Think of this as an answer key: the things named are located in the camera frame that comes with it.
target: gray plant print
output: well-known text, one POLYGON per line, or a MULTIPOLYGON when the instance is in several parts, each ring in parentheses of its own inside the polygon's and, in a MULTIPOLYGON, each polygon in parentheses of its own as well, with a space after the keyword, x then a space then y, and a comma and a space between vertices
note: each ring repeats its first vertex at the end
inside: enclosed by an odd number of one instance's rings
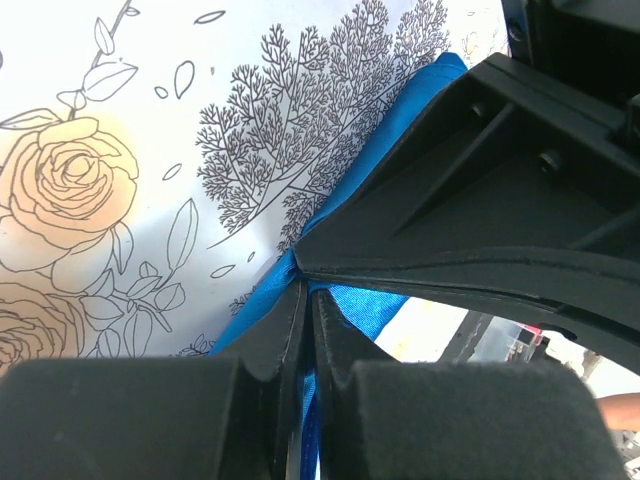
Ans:
POLYGON ((384 3, 363 0, 328 37, 304 29, 297 51, 272 26, 264 64, 238 66, 226 104, 201 111, 198 175, 227 232, 210 248, 277 203, 285 252, 406 82, 449 48, 446 17, 443 0, 418 0, 391 34, 384 3))

